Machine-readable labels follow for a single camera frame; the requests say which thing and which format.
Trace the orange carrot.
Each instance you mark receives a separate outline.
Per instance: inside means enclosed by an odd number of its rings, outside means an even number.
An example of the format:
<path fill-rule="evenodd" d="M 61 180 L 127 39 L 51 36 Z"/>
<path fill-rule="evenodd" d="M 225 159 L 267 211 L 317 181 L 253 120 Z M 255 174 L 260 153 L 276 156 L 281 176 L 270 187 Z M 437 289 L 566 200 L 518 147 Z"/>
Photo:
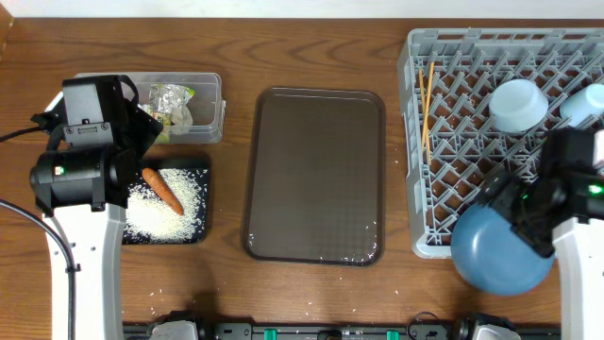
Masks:
<path fill-rule="evenodd" d="M 176 214 L 183 215 L 184 209 L 180 204 L 174 192 L 170 189 L 166 181 L 159 172 L 152 168 L 144 168 L 142 170 L 144 181 L 156 193 L 156 195 L 164 201 Z"/>

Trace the wooden chopstick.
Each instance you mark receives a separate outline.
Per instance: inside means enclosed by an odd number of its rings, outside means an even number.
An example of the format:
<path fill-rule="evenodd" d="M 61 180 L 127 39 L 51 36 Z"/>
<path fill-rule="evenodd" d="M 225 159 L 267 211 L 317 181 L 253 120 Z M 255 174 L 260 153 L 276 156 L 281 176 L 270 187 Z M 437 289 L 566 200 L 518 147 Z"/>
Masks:
<path fill-rule="evenodd" d="M 420 84 L 420 95 L 421 95 L 421 102 L 422 102 L 422 134 L 423 134 L 423 126 L 424 126 L 424 106 L 425 106 L 425 93 L 426 93 L 426 89 L 427 89 L 427 84 L 424 84 L 424 72 L 422 69 L 419 69 L 418 72 L 419 75 L 419 84 Z M 426 161 L 427 161 L 427 165 L 430 165 L 430 161 L 431 161 L 431 150 L 430 150 L 430 141 L 429 141 L 429 130 L 428 130 L 428 147 L 426 149 L 423 149 L 423 152 L 426 154 Z"/>
<path fill-rule="evenodd" d="M 423 134 L 422 134 L 423 149 L 426 149 L 428 147 L 428 115 L 429 115 L 429 106 L 430 106 L 430 102 L 431 102 L 433 72 L 434 72 L 434 61 L 432 61 L 429 65 L 428 85 L 427 85 L 427 89 L 426 89 L 426 93 L 425 93 L 424 126 L 423 126 Z"/>

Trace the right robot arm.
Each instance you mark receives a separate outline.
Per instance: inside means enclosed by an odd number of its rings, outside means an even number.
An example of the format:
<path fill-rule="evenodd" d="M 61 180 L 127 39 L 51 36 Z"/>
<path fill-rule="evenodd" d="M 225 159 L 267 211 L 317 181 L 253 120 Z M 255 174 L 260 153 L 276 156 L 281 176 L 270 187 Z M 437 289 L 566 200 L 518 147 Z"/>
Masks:
<path fill-rule="evenodd" d="M 549 131 L 532 183 L 505 170 L 483 181 L 478 203 L 511 224 L 537 255 L 556 256 L 562 338 L 597 339 L 603 315 L 603 162 L 601 131 Z"/>

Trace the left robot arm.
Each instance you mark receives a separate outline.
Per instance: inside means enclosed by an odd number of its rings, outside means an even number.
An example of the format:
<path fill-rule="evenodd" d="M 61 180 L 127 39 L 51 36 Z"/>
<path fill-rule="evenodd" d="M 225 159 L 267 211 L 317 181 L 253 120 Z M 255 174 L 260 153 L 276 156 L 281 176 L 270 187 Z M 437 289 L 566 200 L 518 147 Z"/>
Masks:
<path fill-rule="evenodd" d="M 30 171 L 51 258 L 52 336 L 124 336 L 120 261 L 128 187 L 162 130 L 126 75 L 66 79 L 32 116 L 49 135 Z"/>

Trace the yellow silver snack wrapper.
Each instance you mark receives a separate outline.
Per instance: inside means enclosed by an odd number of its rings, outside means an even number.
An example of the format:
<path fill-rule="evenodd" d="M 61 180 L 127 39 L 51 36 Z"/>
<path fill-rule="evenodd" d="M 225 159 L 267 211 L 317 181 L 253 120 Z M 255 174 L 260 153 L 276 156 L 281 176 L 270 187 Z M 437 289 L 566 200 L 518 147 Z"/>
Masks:
<path fill-rule="evenodd" d="M 194 97 L 195 91 L 189 87 L 176 84 L 152 84 L 149 101 L 140 105 L 140 108 L 148 115 L 163 125 L 163 130 L 156 142 L 167 144 L 170 142 L 172 110 L 188 104 Z"/>

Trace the white rice pile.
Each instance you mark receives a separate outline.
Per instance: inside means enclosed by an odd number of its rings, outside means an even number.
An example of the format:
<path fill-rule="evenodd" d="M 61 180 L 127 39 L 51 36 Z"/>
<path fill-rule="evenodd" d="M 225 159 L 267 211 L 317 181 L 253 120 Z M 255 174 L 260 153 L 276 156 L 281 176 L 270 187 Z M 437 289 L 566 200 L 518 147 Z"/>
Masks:
<path fill-rule="evenodd" d="M 164 168 L 155 170 L 166 181 L 184 209 L 176 214 L 140 178 L 128 187 L 124 242 L 128 245 L 193 244 L 207 231 L 210 170 Z"/>

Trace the light blue cup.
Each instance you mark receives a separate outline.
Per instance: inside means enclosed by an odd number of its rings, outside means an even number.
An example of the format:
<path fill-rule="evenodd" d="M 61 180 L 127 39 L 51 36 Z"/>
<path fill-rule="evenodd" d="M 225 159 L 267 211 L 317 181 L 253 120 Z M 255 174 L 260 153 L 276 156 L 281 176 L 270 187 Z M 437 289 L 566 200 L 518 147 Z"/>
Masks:
<path fill-rule="evenodd" d="M 564 100 L 560 107 L 561 118 L 575 128 L 590 116 L 603 113 L 604 85 L 591 84 Z"/>

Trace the white paper napkin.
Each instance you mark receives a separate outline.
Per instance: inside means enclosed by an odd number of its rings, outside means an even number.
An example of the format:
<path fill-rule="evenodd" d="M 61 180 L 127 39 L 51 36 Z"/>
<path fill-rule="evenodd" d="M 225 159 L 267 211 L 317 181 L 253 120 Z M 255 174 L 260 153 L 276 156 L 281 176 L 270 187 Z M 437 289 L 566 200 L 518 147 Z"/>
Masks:
<path fill-rule="evenodd" d="M 172 110 L 171 121 L 171 131 L 175 135 L 188 133 L 193 125 L 192 114 L 186 105 Z"/>

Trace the light blue bowl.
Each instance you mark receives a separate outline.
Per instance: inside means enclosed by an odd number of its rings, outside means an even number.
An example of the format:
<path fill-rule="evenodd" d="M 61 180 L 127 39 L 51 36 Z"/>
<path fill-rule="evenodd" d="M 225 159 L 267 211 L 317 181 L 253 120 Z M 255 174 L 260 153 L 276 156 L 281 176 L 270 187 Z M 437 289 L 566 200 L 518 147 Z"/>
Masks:
<path fill-rule="evenodd" d="M 520 133 L 544 119 L 548 100 L 534 82 L 513 79 L 493 91 L 488 109 L 496 130 Z"/>

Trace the dark blue plate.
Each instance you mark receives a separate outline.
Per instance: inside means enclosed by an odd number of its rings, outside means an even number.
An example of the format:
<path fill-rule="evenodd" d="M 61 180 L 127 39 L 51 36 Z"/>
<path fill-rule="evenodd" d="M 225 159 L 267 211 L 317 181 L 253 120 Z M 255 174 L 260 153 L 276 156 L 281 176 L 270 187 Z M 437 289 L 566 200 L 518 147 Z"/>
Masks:
<path fill-rule="evenodd" d="M 511 230 L 511 224 L 488 206 L 474 204 L 457 220 L 451 258 L 461 277 L 497 296 L 517 296 L 538 286 L 555 258 L 543 258 Z"/>

